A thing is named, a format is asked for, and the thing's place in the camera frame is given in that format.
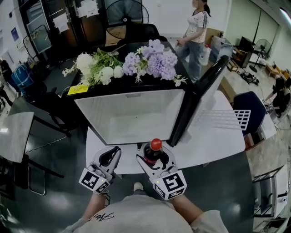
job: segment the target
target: navy chair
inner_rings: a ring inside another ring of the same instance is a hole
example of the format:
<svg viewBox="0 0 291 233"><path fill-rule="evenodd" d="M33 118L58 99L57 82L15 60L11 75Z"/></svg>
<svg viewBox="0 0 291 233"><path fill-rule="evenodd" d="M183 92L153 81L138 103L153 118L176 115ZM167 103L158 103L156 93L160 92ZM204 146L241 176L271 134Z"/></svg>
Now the navy chair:
<svg viewBox="0 0 291 233"><path fill-rule="evenodd" d="M239 94L233 100L233 110L251 110L249 124L243 136L259 130L266 115L266 108L259 97L252 91Z"/></svg>
<svg viewBox="0 0 291 233"><path fill-rule="evenodd" d="M128 43L148 42L149 40L168 41L167 38L159 34L158 29L153 24L129 24L126 26L125 38L117 45L122 46Z"/></svg>

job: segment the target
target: blue bag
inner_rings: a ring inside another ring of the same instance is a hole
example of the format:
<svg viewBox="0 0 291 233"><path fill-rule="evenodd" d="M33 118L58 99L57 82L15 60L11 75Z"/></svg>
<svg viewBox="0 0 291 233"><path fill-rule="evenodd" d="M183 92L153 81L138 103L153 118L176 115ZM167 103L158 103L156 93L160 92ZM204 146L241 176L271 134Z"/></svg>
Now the blue bag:
<svg viewBox="0 0 291 233"><path fill-rule="evenodd" d="M25 94L24 89L34 83L32 79L32 71L27 64L21 64L12 73L11 78L19 87L20 91Z"/></svg>

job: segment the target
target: striped t-shirt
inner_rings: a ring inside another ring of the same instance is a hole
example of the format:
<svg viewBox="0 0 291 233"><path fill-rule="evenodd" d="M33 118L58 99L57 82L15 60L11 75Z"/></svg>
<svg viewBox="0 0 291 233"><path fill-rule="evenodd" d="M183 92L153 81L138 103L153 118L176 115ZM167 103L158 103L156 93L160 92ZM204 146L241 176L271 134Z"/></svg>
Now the striped t-shirt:
<svg viewBox="0 0 291 233"><path fill-rule="evenodd" d="M193 14L191 17L188 18L189 27L186 32L186 36L192 36L194 33L197 32L198 28L204 28L204 31L201 36L192 40L196 43L202 43L205 41L206 36L206 28L208 25L208 14L206 11L200 11L197 14Z"/></svg>

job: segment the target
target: jeans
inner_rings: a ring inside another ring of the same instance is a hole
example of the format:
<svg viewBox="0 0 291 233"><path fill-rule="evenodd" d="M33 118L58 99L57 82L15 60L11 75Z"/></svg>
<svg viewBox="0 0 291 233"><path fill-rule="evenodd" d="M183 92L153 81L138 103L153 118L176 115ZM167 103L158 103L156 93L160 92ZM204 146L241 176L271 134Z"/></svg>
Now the jeans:
<svg viewBox="0 0 291 233"><path fill-rule="evenodd" d="M0 87L0 96L3 97L4 99L6 99L7 103L10 106L12 106L13 102L9 99L9 97L6 94L6 92L4 91L4 89L1 89L1 87Z"/></svg>
<svg viewBox="0 0 291 233"><path fill-rule="evenodd" d="M201 63L199 58L203 53L203 48L204 43L188 41L176 51L193 83L201 78ZM187 56L190 56L189 63L185 60Z"/></svg>

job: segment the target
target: electric fan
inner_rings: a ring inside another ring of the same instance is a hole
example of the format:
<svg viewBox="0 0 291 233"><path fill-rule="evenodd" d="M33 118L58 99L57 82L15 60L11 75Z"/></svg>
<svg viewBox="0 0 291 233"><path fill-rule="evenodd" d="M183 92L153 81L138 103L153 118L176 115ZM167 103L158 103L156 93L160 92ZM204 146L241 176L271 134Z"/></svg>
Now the electric fan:
<svg viewBox="0 0 291 233"><path fill-rule="evenodd" d="M149 23L149 13L146 8L135 0L119 0L112 3L106 9L108 28L110 35L124 39L126 27L129 24L147 24Z"/></svg>
<svg viewBox="0 0 291 233"><path fill-rule="evenodd" d="M256 43L255 50L260 51L260 52L258 54L258 59L256 60L255 65L254 66L250 66L250 69L252 71L254 71L255 73L257 73L258 70L256 69L256 65L258 64L258 60L260 58L260 55L262 55L262 56L268 55L270 50L271 50L271 45L267 40L260 39Z"/></svg>

